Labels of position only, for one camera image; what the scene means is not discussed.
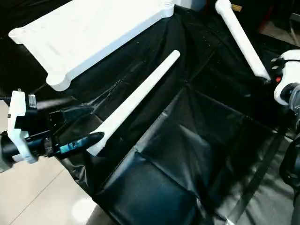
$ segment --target white plastic board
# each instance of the white plastic board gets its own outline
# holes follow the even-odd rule
[[[8,34],[23,44],[63,91],[83,71],[164,17],[172,0],[73,0]]]

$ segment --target white plastic stick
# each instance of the white plastic stick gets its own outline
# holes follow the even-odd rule
[[[147,96],[152,88],[164,76],[168,69],[180,57],[180,52],[174,50],[154,72],[93,132],[103,132],[104,137],[97,144],[88,148],[87,151],[96,156],[106,145],[107,140],[116,129],[132,113],[139,103]]]
[[[235,39],[249,66],[251,67],[254,75],[263,77],[267,80],[271,80],[266,68],[264,67],[262,61],[259,59],[242,26],[236,18],[232,10],[231,2],[229,0],[218,0],[215,7],[216,11],[222,16],[223,20],[225,21],[233,38]]]

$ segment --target white rod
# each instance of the white rod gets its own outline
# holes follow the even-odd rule
[[[271,80],[266,68],[264,67],[262,61],[259,59],[242,26],[236,18],[232,10],[231,2],[229,0],[218,0],[215,7],[216,11],[222,16],[233,38],[235,39],[240,50],[245,56],[254,75],[263,77],[267,80]]]
[[[92,133],[103,132],[104,137],[87,151],[96,156],[106,145],[124,120],[132,113],[139,103],[147,96],[158,81],[165,75],[174,62],[180,57],[180,52],[174,50],[148,78]]]

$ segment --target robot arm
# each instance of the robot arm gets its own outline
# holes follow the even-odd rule
[[[13,91],[9,99],[8,129],[0,135],[0,173],[19,161],[35,163],[39,156],[66,158],[99,142],[104,136],[102,132],[65,144],[54,135],[56,125],[66,120],[64,112],[56,108],[63,108],[73,101],[65,98],[39,103],[34,95]]]

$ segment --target black cloth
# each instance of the black cloth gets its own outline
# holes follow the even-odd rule
[[[176,7],[74,79],[64,92],[7,33],[60,1],[2,6],[0,91],[21,88],[38,100],[73,96],[93,107],[64,124],[61,141],[101,124],[174,50],[181,56],[110,138],[99,157],[62,160],[77,182],[119,224],[288,225],[293,190],[279,166],[293,138],[293,116],[254,77],[218,15]],[[287,43],[249,34],[266,65]]]

